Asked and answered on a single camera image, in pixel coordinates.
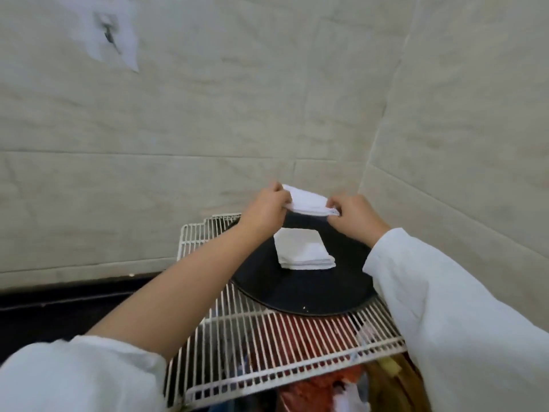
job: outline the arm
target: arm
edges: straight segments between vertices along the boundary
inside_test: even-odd
[[[549,334],[499,302],[459,264],[401,228],[364,197],[340,196],[329,222],[372,248],[374,278],[438,411],[549,407]]]
[[[122,302],[87,335],[171,359],[243,261],[280,229],[291,202],[279,183],[261,191],[239,223],[181,259]]]

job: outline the hand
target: hand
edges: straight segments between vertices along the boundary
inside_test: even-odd
[[[370,248],[391,229],[362,195],[336,195],[326,202],[326,207],[336,207],[341,213],[328,216],[333,228]]]
[[[238,222],[257,238],[264,242],[272,237],[284,223],[286,208],[284,204],[292,202],[292,196],[282,188],[280,182],[272,182],[264,188],[243,212]]]

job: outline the white towel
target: white towel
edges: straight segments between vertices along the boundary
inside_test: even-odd
[[[335,208],[326,208],[328,199],[322,195],[313,192],[304,191],[294,188],[293,186],[283,185],[286,191],[292,195],[292,203],[286,204],[285,207],[290,211],[299,214],[313,215],[317,217],[326,217],[328,215],[339,215],[339,211]]]
[[[318,231],[303,228],[281,228],[274,235],[278,263],[283,269],[324,270],[335,267]]]

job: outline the washcloth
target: washcloth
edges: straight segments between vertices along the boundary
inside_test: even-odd
[[[283,185],[283,188],[286,191],[289,191],[290,195],[292,195],[292,203],[285,205],[285,207],[290,211],[317,217],[339,215],[339,211],[337,209],[326,208],[326,202],[328,199],[322,195],[294,188],[289,185]]]
[[[324,270],[335,267],[335,259],[324,247],[318,231],[281,228],[274,235],[278,263],[283,269]]]

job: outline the wire shelf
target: wire shelf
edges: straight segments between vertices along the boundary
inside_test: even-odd
[[[239,216],[215,215],[183,226],[177,260]],[[168,364],[166,406],[207,407],[404,351],[377,297],[350,314],[310,318],[273,311],[229,283]]]

